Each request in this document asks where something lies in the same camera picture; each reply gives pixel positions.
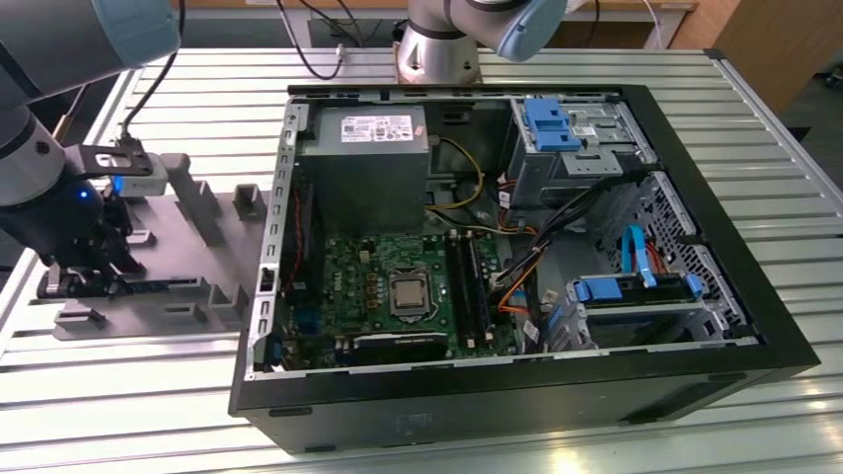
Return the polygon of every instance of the sticker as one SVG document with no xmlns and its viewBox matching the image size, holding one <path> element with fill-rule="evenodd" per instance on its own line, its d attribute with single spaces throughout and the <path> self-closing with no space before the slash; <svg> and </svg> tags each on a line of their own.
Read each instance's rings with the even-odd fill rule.
<svg viewBox="0 0 843 474">
<path fill-rule="evenodd" d="M 532 339 L 533 343 L 538 342 L 538 328 L 529 320 L 524 321 L 524 334 Z"/>
<path fill-rule="evenodd" d="M 592 126 L 574 126 L 574 135 L 576 136 L 596 136 L 596 130 Z"/>
<path fill-rule="evenodd" d="M 497 198 L 500 199 L 500 207 L 504 209 L 509 208 L 509 193 L 498 192 Z"/>
<path fill-rule="evenodd" d="M 342 118 L 342 143 L 412 141 L 410 116 Z"/>
</svg>

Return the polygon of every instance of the power cable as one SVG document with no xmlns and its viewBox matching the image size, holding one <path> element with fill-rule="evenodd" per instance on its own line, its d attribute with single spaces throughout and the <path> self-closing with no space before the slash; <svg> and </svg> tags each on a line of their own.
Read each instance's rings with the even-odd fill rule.
<svg viewBox="0 0 843 474">
<path fill-rule="evenodd" d="M 178 0 L 178 38 L 180 39 L 184 38 L 185 17 L 186 17 L 185 0 Z M 166 77 L 166 74 L 169 73 L 169 69 L 172 68 L 172 63 L 174 62 L 174 58 L 177 57 L 177 55 L 178 55 L 178 50 L 176 50 L 174 53 L 169 55 L 169 58 L 166 59 L 166 63 L 164 64 L 162 69 L 160 70 L 160 73 L 157 74 L 156 81 L 149 86 L 146 93 L 144 94 L 138 102 L 134 104 L 134 106 L 132 107 L 132 111 L 126 115 L 126 118 L 122 120 L 121 133 L 120 133 L 122 138 L 132 137 L 132 134 L 129 133 L 129 125 L 132 124 L 132 120 L 134 120 L 134 117 L 137 116 L 138 112 L 146 106 L 146 102 L 149 101 L 149 98 L 156 93 L 160 83 L 162 82 L 164 78 Z"/>
<path fill-rule="evenodd" d="M 286 34 L 289 35 L 289 41 L 292 42 L 292 47 L 294 47 L 294 51 L 298 53 L 298 57 L 301 58 L 301 64 L 304 64 L 304 67 L 306 68 L 309 73 L 313 75 L 313 77 L 316 77 L 317 79 L 321 79 L 322 81 L 329 81 L 330 79 L 337 77 L 337 74 L 340 73 L 340 68 L 342 67 L 342 63 L 344 63 L 342 54 L 345 51 L 342 48 L 342 45 L 340 44 L 337 46 L 337 56 L 340 56 L 340 59 L 337 60 L 337 65 L 333 69 L 333 72 L 325 76 L 320 74 L 318 72 L 316 72 L 316 69 L 313 69 L 313 66 L 310 66 L 310 63 L 306 61 L 306 57 L 304 57 L 304 51 L 301 51 L 301 46 L 298 46 L 298 40 L 294 37 L 294 33 L 292 32 L 292 27 L 289 25 L 289 17 L 286 17 L 286 10 L 284 9 L 284 6 L 280 3 L 280 0 L 274 0 L 274 5 L 277 6 L 277 12 L 280 13 L 280 20 L 284 23 Z"/>
</svg>

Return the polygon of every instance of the metal table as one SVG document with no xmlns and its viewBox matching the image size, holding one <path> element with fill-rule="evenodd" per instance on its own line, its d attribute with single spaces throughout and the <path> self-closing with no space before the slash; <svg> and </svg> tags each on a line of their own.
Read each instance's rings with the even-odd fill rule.
<svg viewBox="0 0 843 474">
<path fill-rule="evenodd" d="M 480 62 L 488 83 L 650 87 L 822 365 L 669 424 L 292 458 L 226 414 L 236 335 L 58 342 L 58 305 L 30 305 L 41 268 L 26 252 L 0 296 L 0 471 L 840 472 L 843 199 L 733 69 L 696 51 Z M 116 136 L 160 65 L 120 78 L 90 143 Z M 388 50 L 353 51 L 337 82 L 390 82 L 392 71 Z M 185 50 L 132 132 L 154 152 L 189 153 L 214 191 L 268 185 L 284 89 L 308 81 L 289 50 Z"/>
</svg>

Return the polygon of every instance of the yellow wire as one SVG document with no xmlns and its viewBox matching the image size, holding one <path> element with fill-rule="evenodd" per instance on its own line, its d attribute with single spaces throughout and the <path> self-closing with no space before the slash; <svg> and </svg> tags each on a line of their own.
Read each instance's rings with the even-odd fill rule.
<svg viewBox="0 0 843 474">
<path fill-rule="evenodd" d="M 462 153 L 462 156 L 465 156 L 468 160 L 472 162 L 473 170 L 476 171 L 476 190 L 473 190 L 472 196 L 468 199 L 461 200 L 460 202 L 454 202 L 452 204 L 428 205 L 426 208 L 440 209 L 440 210 L 456 209 L 457 207 L 462 207 L 464 205 L 472 203 L 474 199 L 478 198 L 478 195 L 482 192 L 482 170 L 478 168 L 478 163 L 476 162 L 474 157 L 470 155 L 468 150 L 462 148 L 462 145 L 460 145 L 460 143 L 457 143 L 456 141 L 453 141 L 450 138 L 445 136 L 442 136 L 440 140 L 450 143 L 454 146 L 454 148 L 460 150 L 460 153 Z"/>
</svg>

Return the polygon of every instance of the black cable cord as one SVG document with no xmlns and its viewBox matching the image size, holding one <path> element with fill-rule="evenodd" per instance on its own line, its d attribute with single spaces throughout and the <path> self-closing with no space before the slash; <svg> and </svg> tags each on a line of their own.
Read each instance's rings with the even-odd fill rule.
<svg viewBox="0 0 843 474">
<path fill-rule="evenodd" d="M 178 37 L 180 38 L 184 38 L 184 19 L 185 18 L 186 18 L 185 0 L 178 0 Z M 172 63 L 174 62 L 174 57 L 177 55 L 178 55 L 178 50 L 176 50 L 174 53 L 169 55 L 169 58 L 166 59 L 166 63 L 162 66 L 160 73 L 157 74 L 156 81 L 149 86 L 149 90 L 146 91 L 146 93 L 144 94 L 138 102 L 134 104 L 134 106 L 132 107 L 132 111 L 126 115 L 126 118 L 122 120 L 121 133 L 120 133 L 122 138 L 132 137 L 132 134 L 129 133 L 129 125 L 132 124 L 132 120 L 134 120 L 134 117 L 137 116 L 138 112 L 146 106 L 146 102 L 149 101 L 149 98 L 153 96 L 153 93 L 158 89 L 160 83 L 162 82 L 164 78 L 166 77 L 166 74 L 169 73 L 169 69 L 172 68 Z"/>
<path fill-rule="evenodd" d="M 553 239 L 553 234 L 564 229 L 565 226 L 576 222 L 586 214 L 598 195 L 604 191 L 610 190 L 616 186 L 640 182 L 652 171 L 657 171 L 658 169 L 658 165 L 644 165 L 641 169 L 632 171 L 622 176 L 604 178 L 593 184 L 590 188 L 578 193 L 578 195 L 557 209 L 550 218 L 545 220 L 544 225 L 538 228 L 538 232 L 529 244 L 529 253 L 518 260 L 512 261 L 509 266 L 501 270 L 500 275 L 496 278 L 497 281 L 501 281 L 502 278 L 506 278 L 518 270 L 526 268 L 526 266 L 532 263 L 532 259 L 541 257 L 542 251 Z"/>
<path fill-rule="evenodd" d="M 298 40 L 296 39 L 294 33 L 292 32 L 292 27 L 289 26 L 289 17 L 286 17 L 286 10 L 284 9 L 284 6 L 280 3 L 280 0 L 274 0 L 274 5 L 277 6 L 280 19 L 284 21 L 284 26 L 286 27 L 286 33 L 289 34 L 289 41 L 292 41 L 292 47 L 294 47 L 294 51 L 298 53 L 298 57 L 301 58 L 301 63 L 304 64 L 304 67 L 306 68 L 309 73 L 313 75 L 313 77 L 316 77 L 317 79 L 321 79 L 322 81 L 329 81 L 330 79 L 337 77 L 337 74 L 340 73 L 340 68 L 342 67 L 342 62 L 344 62 L 342 56 L 340 56 L 340 60 L 337 61 L 337 66 L 329 75 L 325 76 L 320 74 L 318 72 L 316 72 L 316 69 L 313 69 L 313 66 L 310 66 L 310 63 L 306 61 L 306 57 L 304 57 L 304 51 L 301 51 L 301 46 L 298 46 Z"/>
<path fill-rule="evenodd" d="M 374 23 L 373 29 L 370 29 L 370 33 L 368 34 L 364 43 L 369 42 L 373 36 L 377 34 L 377 30 L 380 30 L 380 25 L 382 25 L 382 20 L 377 20 L 377 23 Z"/>
<path fill-rule="evenodd" d="M 348 37 L 356 47 L 362 47 L 358 39 L 356 39 L 354 36 L 350 33 L 348 33 L 348 30 L 345 30 L 345 28 L 342 28 L 342 24 L 337 20 L 330 18 L 325 14 L 325 12 L 322 12 L 318 8 L 316 8 L 313 5 L 310 5 L 310 3 L 306 0 L 298 0 L 298 1 L 301 2 L 301 5 L 304 5 L 304 8 L 306 8 L 310 12 L 313 12 L 316 15 L 318 15 L 322 18 L 322 21 L 325 22 L 325 24 L 330 27 L 330 29 L 334 32 L 337 32 L 340 35 Z"/>
<path fill-rule="evenodd" d="M 345 10 L 345 14 L 348 15 L 348 19 L 354 24 L 354 33 L 357 34 L 357 38 L 360 39 L 360 47 L 366 47 L 366 40 L 364 39 L 364 32 L 360 30 L 360 24 L 357 23 L 357 19 L 354 18 L 354 15 L 352 14 L 352 10 L 350 10 L 350 8 L 348 8 L 348 5 L 345 5 L 345 0 L 337 0 L 337 2 L 340 3 L 340 7 L 342 7 L 342 10 Z"/>
<path fill-rule="evenodd" d="M 590 29 L 588 30 L 588 38 L 584 42 L 577 44 L 576 47 L 589 47 L 593 37 L 596 35 L 596 27 L 600 24 L 600 0 L 593 0 L 593 21 L 590 22 Z"/>
<path fill-rule="evenodd" d="M 544 350 L 545 339 L 545 321 L 541 313 L 541 300 L 538 299 L 538 272 L 533 272 L 524 279 L 524 301 L 526 303 L 526 311 L 529 312 L 529 322 L 538 330 L 537 341 L 528 339 L 530 344 L 525 347 L 526 354 L 538 354 Z"/>
</svg>

